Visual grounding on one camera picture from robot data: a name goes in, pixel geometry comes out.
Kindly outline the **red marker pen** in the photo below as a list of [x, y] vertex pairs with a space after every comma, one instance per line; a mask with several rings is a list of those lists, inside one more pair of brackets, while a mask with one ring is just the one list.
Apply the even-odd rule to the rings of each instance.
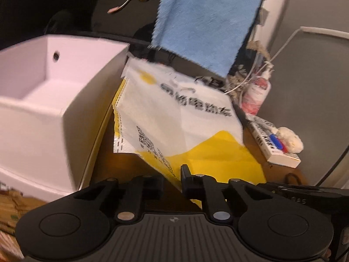
[[288, 153], [288, 150], [287, 150], [286, 146], [284, 145], [284, 143], [280, 139], [278, 139], [278, 142], [280, 144], [282, 152]]

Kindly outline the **white cardboard box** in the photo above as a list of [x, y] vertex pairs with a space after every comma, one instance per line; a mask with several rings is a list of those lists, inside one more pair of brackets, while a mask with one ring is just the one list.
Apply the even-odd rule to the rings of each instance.
[[1, 182], [46, 202], [86, 187], [129, 46], [46, 35], [1, 51]]

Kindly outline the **black computer monitor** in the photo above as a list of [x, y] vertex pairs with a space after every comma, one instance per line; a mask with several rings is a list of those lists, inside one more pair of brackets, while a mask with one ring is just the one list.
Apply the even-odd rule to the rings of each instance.
[[[131, 49], [132, 54], [139, 58], [149, 59], [150, 53], [154, 53], [156, 62], [167, 63], [179, 72], [189, 76], [219, 77], [196, 63], [183, 59], [163, 48], [155, 48], [151, 45], [160, 0], [132, 0], [122, 10], [107, 14], [110, 8], [120, 6], [125, 1], [98, 0], [92, 14], [92, 30], [96, 33], [113, 34], [144, 41], [144, 46], [134, 46]], [[243, 45], [246, 44], [252, 28]]]

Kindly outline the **blue towel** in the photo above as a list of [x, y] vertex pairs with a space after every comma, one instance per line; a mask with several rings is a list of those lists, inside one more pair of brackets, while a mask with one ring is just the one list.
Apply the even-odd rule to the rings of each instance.
[[262, 0], [160, 0], [151, 45], [226, 77]]

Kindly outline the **grey refrigerator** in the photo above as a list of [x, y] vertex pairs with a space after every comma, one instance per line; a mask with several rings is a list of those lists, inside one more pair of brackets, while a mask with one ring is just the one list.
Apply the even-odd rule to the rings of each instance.
[[348, 187], [348, 0], [288, 0], [273, 36], [272, 90], [260, 117], [288, 127], [304, 149], [298, 171], [311, 185]]

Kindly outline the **pink lotion pump bottle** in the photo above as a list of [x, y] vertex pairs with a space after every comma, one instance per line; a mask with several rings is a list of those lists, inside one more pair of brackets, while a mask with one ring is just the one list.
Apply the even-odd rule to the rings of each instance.
[[241, 109], [246, 114], [258, 113], [272, 87], [270, 83], [272, 72], [273, 66], [267, 65], [262, 74], [256, 76], [248, 85], [241, 101]]

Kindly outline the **black white book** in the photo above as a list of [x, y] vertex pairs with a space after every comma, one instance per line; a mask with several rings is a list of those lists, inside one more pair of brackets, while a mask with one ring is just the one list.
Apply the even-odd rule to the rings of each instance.
[[277, 149], [271, 142], [269, 133], [276, 135], [277, 132], [274, 124], [255, 115], [247, 115], [247, 119], [247, 127], [269, 163], [294, 169], [299, 166], [301, 160], [298, 155], [284, 153], [282, 150]]

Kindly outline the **white yellow shopping bag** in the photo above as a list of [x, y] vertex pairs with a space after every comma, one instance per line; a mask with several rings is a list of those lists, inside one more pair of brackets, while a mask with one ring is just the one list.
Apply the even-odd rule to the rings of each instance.
[[230, 98], [163, 64], [130, 58], [112, 102], [114, 152], [138, 155], [176, 188], [180, 168], [218, 182], [265, 182]]

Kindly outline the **blue marker pen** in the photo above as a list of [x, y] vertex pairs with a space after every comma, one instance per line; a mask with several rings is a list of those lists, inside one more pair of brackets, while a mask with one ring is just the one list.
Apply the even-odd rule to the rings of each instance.
[[282, 142], [276, 137], [275, 134], [269, 133], [269, 138], [271, 142], [275, 145], [275, 147], [279, 150], [283, 150]]

